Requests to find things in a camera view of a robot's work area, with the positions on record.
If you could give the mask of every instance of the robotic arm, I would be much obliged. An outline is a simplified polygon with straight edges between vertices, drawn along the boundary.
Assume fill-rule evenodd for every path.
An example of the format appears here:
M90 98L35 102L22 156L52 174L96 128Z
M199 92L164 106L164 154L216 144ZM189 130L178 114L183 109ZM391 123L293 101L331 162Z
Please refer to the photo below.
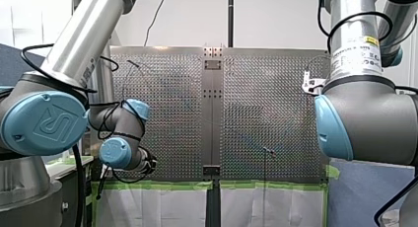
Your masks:
M32 65L36 72L25 73L1 102L0 153L58 154L71 148L90 123L113 131L100 152L105 164L126 170L146 167L152 155L138 148L149 113L145 103L130 99L117 108L99 104L85 110L86 93L94 92L86 89L88 81L117 21L134 2L82 0L40 68Z
M397 95L382 66L394 64L400 46L392 45L405 35L418 0L388 0L385 14L394 25L382 45L375 1L324 0L334 34L330 77L315 99L319 146L334 158L417 165L417 97ZM401 10L407 18L396 18ZM366 14L350 18L359 13ZM380 29L387 34L385 19Z

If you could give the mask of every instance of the white label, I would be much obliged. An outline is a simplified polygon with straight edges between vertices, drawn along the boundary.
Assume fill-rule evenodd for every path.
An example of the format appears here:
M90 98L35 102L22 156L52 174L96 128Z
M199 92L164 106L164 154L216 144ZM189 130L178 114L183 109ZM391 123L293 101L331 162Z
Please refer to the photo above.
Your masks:
M333 72L365 69L381 72L381 51L378 46L366 42L340 47L332 54L331 67Z

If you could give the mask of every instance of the blue joint cap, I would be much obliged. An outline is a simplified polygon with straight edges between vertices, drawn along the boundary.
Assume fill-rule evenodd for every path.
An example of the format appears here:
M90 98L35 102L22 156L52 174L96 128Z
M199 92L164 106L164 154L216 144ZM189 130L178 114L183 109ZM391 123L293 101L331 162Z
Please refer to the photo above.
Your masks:
M45 91L15 103L1 121L7 148L27 156L56 155L70 149L86 131L84 106L73 96Z
M139 117L144 121L147 121L150 115L150 107L147 104L138 100L126 100L126 102L123 103L123 108L133 114L138 114Z
M99 151L101 161L115 169L124 169L129 165L132 154L127 141L121 137L106 140Z
M402 47L401 47L399 49L399 51L397 52L396 57L394 58L394 60L390 64L390 66L397 66L397 65L399 65L402 62L402 57L403 57L403 50L402 50Z
M338 112L324 95L314 100L319 148L332 158L353 160L353 147Z

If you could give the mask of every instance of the metal bracket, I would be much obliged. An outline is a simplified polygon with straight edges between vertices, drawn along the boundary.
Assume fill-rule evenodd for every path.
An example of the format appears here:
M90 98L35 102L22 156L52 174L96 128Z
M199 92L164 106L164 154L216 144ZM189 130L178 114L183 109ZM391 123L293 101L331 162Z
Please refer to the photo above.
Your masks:
M305 93L318 96L321 94L322 88L325 85L325 79L321 78L310 78L310 71L305 71L304 74L304 84L302 84L302 89Z
M221 60L205 60L205 70L221 70Z
M203 176L220 176L221 167L218 166L203 166Z

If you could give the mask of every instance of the vertical metal post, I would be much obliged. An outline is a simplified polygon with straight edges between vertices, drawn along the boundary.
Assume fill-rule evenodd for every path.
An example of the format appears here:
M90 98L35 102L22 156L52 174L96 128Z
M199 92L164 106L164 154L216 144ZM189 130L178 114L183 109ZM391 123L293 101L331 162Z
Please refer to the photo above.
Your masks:
M234 47L234 0L228 0L228 47Z

